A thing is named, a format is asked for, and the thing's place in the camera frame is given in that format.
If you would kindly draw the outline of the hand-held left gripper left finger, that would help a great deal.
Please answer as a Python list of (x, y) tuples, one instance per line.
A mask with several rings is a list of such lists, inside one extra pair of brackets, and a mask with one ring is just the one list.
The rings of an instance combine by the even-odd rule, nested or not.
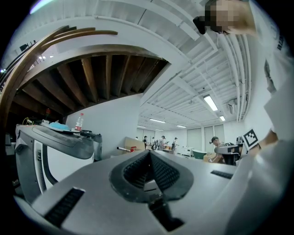
[(111, 186), (109, 176), (118, 164), (142, 151), (89, 164), (54, 184), (40, 195), (32, 208), (44, 217), (72, 188), (84, 191), (61, 224), (70, 235), (164, 235), (165, 228), (146, 203), (129, 202)]

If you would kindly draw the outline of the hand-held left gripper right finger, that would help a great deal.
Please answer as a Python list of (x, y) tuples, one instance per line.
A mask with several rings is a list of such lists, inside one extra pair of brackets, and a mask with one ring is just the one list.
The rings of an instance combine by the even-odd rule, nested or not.
[(166, 234), (195, 233), (202, 213), (228, 185), (233, 166), (150, 152), (150, 211)]

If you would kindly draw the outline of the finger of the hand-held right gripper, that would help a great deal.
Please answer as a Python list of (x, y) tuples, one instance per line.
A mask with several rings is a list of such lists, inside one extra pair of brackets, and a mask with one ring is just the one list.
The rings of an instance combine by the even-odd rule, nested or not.
[(221, 154), (227, 165), (236, 165), (240, 159), (242, 147), (239, 145), (228, 145), (217, 147), (217, 154)]

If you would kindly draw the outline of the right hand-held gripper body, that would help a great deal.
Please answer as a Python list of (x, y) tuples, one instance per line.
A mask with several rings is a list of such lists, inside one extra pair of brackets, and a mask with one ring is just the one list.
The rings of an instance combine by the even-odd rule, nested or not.
[(253, 129), (247, 131), (244, 135), (242, 135), (243, 139), (243, 155), (256, 155), (261, 147), (259, 145), (259, 139)]

